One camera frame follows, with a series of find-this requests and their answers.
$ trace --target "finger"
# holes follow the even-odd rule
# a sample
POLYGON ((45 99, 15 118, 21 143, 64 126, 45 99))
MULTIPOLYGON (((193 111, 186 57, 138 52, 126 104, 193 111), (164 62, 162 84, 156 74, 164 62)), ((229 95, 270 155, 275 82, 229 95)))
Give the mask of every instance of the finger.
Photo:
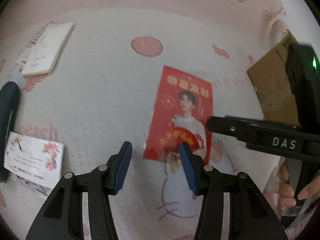
POLYGON ((285 181, 287 181, 289 179, 289 171, 288 171, 288 168, 287 168, 287 164, 285 162, 281 164, 281 166, 279 168, 279 173, 280 173, 280 176, 285 181))
POLYGON ((280 195, 280 197, 293 198, 294 189, 289 184, 280 184, 279 185, 279 195, 280 195))
POLYGON ((278 200, 278 207, 284 210, 286 207, 294 207, 296 205, 296 200, 294 198, 280 197, 278 200))
POLYGON ((318 175, 312 182, 306 185, 299 193, 298 199, 306 199, 315 195, 320 190, 320 175, 318 175))

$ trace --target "cartoon drawing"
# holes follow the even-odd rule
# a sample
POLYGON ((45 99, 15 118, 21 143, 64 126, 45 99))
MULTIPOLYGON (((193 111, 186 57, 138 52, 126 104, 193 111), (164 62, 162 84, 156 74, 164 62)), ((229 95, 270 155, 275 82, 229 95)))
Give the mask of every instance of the cartoon drawing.
POLYGON ((4 59, 0 60, 0 72, 1 70, 3 70, 3 67, 4 67, 4 59))
POLYGON ((224 49, 220 49, 216 45, 212 45, 212 47, 214 52, 217 53, 219 56, 230 59, 228 52, 226 52, 224 49))
POLYGON ((158 217, 162 220, 167 215, 178 218, 192 218, 200 213, 202 197, 192 194, 189 189, 185 174, 181 165, 173 172, 170 163, 164 163, 165 178, 162 185, 162 205, 156 210, 161 210, 158 217))
POLYGON ((278 6, 276 7, 273 6, 266 8, 262 12, 261 16, 261 24, 263 30, 265 31, 264 35, 278 38, 275 41, 275 44, 277 44, 283 38, 283 35, 287 33, 287 29, 289 29, 285 22, 286 14, 282 3, 279 2, 278 6))
MULTIPOLYGON (((209 164, 223 173, 236 174, 232 160, 225 153, 225 148, 220 140, 211 144, 209 164)), ((161 201, 162 205, 156 210, 161 210, 162 220, 168 215, 178 218, 192 218, 199 215, 202 205, 202 197, 193 195, 188 187, 183 167, 178 165, 175 171, 172 171, 170 163, 164 163, 164 182, 162 185, 161 201)), ((225 207, 228 207, 228 198, 225 194, 225 207)))

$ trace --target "white card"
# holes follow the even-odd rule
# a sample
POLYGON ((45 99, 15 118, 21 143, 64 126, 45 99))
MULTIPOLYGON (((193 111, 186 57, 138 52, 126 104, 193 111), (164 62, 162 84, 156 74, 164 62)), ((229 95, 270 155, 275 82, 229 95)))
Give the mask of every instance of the white card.
POLYGON ((55 24, 57 24, 55 21, 50 21, 41 30, 39 30, 38 33, 33 37, 33 39, 26 45, 25 49, 20 53, 17 60, 15 60, 15 63, 25 66, 31 54, 32 48, 36 45, 41 35, 44 33, 48 26, 52 26, 55 24))
POLYGON ((53 70, 73 23, 48 26, 28 57, 22 75, 38 75, 53 70))
POLYGON ((63 143, 10 132, 4 155, 9 171, 44 187, 60 180, 63 143))

